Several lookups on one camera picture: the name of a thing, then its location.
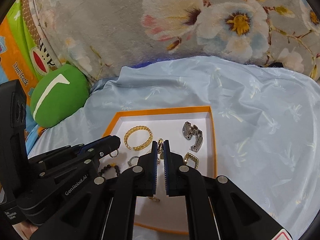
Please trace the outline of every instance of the plush toy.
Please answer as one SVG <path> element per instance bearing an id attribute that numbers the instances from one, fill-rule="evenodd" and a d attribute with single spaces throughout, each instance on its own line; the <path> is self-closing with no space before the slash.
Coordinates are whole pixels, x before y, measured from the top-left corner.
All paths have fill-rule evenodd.
<path id="1" fill-rule="evenodd" d="M 76 67 L 63 67 L 44 76 L 31 95 L 33 119 L 42 127 L 57 125 L 74 114 L 89 97 L 89 84 Z"/>

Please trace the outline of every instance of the metal pivot bolt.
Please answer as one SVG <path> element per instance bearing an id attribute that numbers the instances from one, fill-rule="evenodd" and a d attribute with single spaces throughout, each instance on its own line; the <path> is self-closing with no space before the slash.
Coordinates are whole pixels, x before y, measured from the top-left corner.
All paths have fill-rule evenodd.
<path id="1" fill-rule="evenodd" d="M 135 172 L 135 173 L 139 173 L 139 172 L 141 172 L 141 171 L 143 170 L 143 168 L 142 168 L 141 166 L 134 166 L 134 167 L 132 168 L 132 170 L 133 170 L 133 172 Z"/>
<path id="2" fill-rule="evenodd" d="M 103 177 L 96 177 L 94 179 L 95 184 L 100 185 L 102 183 L 104 183 L 104 178 Z"/>
<path id="3" fill-rule="evenodd" d="M 228 182 L 228 179 L 227 179 L 227 177 L 225 177 L 225 176 L 220 176 L 220 177 L 218 177 L 218 181 L 219 181 L 220 183 L 222 183 L 222 184 L 225 184 L 225 183 Z"/>
<path id="4" fill-rule="evenodd" d="M 179 167 L 179 170 L 180 170 L 181 172 L 187 172 L 187 171 L 189 171 L 189 167 L 186 166 L 186 165 L 182 165 L 182 166 Z"/>

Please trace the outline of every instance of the orange box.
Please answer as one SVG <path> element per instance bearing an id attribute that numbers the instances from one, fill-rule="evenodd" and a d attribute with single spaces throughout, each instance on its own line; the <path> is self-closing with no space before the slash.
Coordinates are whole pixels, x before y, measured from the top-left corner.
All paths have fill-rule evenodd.
<path id="1" fill-rule="evenodd" d="M 190 146 L 195 143 L 195 136 L 188 141 L 182 134 L 182 127 L 188 121 L 196 125 L 203 133 L 203 143 L 200 150 L 195 153 Z M 217 154 L 213 116 L 210 106 L 193 106 L 178 108 L 149 109 L 137 111 L 117 112 L 108 125 L 103 136 L 116 135 L 121 139 L 118 157 L 101 159 L 101 167 L 116 163 L 121 171 L 128 168 L 127 162 L 133 156 L 141 156 L 151 149 L 151 144 L 141 150 L 129 150 L 124 144 L 124 135 L 131 128 L 144 125 L 153 133 L 153 140 L 168 139 L 171 152 L 184 156 L 187 152 L 199 158 L 198 170 L 202 175 L 217 177 Z M 149 137 L 145 130 L 134 132 L 128 138 L 128 145 L 139 146 Z M 106 178 L 114 177 L 112 172 L 105 174 Z M 169 198 L 165 194 L 163 161 L 157 170 L 157 189 L 155 197 L 160 199 L 156 203 L 148 198 L 138 197 L 136 203 L 135 225 L 157 231 L 176 234 L 188 234 L 187 213 L 184 197 Z"/>

